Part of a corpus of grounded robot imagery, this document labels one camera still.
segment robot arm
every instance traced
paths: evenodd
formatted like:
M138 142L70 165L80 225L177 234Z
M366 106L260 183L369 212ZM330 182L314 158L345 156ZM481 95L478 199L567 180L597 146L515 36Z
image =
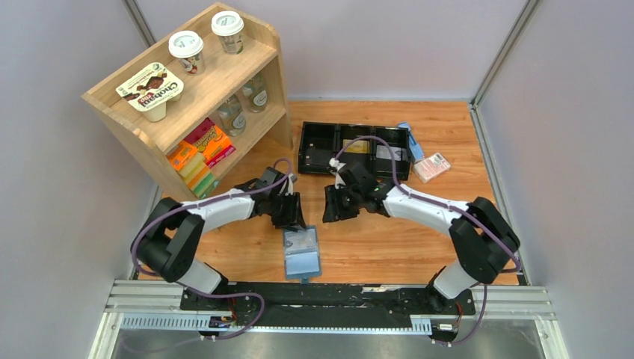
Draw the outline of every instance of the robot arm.
M169 216L149 230L139 241L138 259L167 282L178 281L201 292L213 292L226 278L211 266L194 258L198 242L204 233L234 221L264 214L271 216L271 222L276 228L306 229L300 195L293 191L293 182L296 180L293 174L287 181L268 190L240 196L245 192L266 188L282 177L284 174L281 172L267 168L259 179L237 185L225 194L214 197L219 199L217 202L205 206L199 205L213 202L213 199L180 203L169 197L163 198L144 227L181 206L193 208ZM174 231L171 238L166 230Z
M465 289L477 283L492 283L509 261L509 256L486 233L461 213L482 222L501 242L515 252L520 241L495 206L478 197L473 202L446 200L415 191L391 180L378 182L362 165L337 164L335 185L325 188L323 222L354 218L359 208L386 217L406 218L450 236L458 259L432 279L428 303L440 311ZM424 197L428 201L416 199Z

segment gray floor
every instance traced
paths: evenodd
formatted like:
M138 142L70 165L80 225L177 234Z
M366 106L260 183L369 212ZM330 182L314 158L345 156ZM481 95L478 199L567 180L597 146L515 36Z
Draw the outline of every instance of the gray floor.
M461 334L473 325L463 321ZM122 331L126 345L134 349L160 349L195 338L190 331ZM372 334L269 334L246 333L227 341L195 342L155 354L135 354L120 346L113 358L544 358L532 321L484 320L478 333L466 344L453 348L432 345L427 337Z

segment shelf board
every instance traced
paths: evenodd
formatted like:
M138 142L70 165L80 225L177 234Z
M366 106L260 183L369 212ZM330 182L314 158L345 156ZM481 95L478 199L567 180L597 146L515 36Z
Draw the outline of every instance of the shelf board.
M205 36L203 40L205 42L203 56L206 65L204 73L198 76L187 75L176 59L166 65L174 75L183 81L184 88L178 101L167 103L167 116L163 120L155 123L149 122L124 99L112 105L116 112L123 115L153 139L163 153L167 153L176 146L205 117L209 116L229 96L237 92L248 79L258 73L277 55L275 48L266 46L250 37L243 36L244 49L237 55L225 54L218 37L213 33ZM250 138L249 141L257 141L260 137L262 136L260 135L255 140Z
M247 128L240 136L231 137L236 151L212 167L212 174L219 180L227 174L238 161L268 132L277 121L286 114L281 104L269 103L260 113L244 112L247 116Z

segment blue object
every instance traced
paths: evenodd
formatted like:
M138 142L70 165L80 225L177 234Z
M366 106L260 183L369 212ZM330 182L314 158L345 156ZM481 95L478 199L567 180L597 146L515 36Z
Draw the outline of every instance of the blue object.
M398 127L410 130L410 151L412 152L412 157L414 157L414 162L424 159L425 154L422 152L422 147L420 147L418 142L416 142L416 139L414 139L414 136L412 136L412 128L410 127L410 124L407 122L401 122L398 124Z
M315 226L299 231L283 230L282 237L286 279L308 283L311 277L320 276L321 260Z

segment bottle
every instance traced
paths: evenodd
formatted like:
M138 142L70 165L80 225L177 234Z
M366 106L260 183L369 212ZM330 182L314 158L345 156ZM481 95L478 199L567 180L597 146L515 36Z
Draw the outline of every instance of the bottle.
M247 127L247 118L242 112L242 105L236 95L231 95L220 107L218 116L222 120L222 125L229 136L237 136L244 132Z
M248 102L251 112L262 112L266 108L266 86L264 76L257 73L251 80L242 86L242 93Z

